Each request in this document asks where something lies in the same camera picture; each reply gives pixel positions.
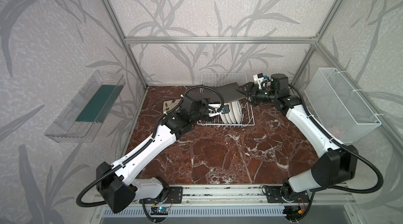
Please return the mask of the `black square plate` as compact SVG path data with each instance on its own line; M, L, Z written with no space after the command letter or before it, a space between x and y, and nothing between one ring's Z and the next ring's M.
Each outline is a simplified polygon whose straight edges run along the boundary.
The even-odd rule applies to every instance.
M182 102L181 98L168 100L163 102L163 114L167 115L171 111L176 110L177 106Z
M233 82L224 86L214 87L214 89L221 94L224 103L231 103L245 98L245 95L236 90L238 87L239 84ZM194 100L209 99L209 102L212 104L221 102L220 97L214 91L207 88L196 88L189 91L186 95Z

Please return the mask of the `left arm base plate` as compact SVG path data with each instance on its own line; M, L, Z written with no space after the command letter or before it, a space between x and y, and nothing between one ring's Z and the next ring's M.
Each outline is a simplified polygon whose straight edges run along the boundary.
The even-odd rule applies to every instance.
M139 200L140 203L145 204L181 204L183 197L183 187L170 186L165 187L156 198L146 198Z

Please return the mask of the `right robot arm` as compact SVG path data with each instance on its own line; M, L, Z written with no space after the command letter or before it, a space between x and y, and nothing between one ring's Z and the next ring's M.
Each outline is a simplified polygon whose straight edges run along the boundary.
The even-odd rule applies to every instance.
M348 191L339 184L355 177L359 156L357 149L343 144L320 125L309 113L301 96L292 95L296 89L289 84L286 75L267 77L258 74L254 79L236 90L253 106L261 103L274 105L303 133L319 157L308 171L286 179L283 186L290 193L328 188Z

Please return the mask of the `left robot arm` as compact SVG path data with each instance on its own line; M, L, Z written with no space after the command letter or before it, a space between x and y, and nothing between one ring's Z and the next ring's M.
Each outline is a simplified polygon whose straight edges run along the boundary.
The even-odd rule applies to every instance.
M227 105L184 95L174 109L158 120L154 132L129 154L110 165L106 162L99 165L96 187L112 212L117 214L134 201L165 201L169 185L162 178L138 179L139 173L164 149L189 132L197 121L208 121L228 111Z

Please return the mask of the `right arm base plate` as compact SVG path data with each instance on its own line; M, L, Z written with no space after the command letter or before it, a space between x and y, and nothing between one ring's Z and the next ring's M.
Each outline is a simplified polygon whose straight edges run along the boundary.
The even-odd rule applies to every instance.
M309 194L306 191L296 193L289 186L263 185L262 193L266 196L268 203L308 203Z

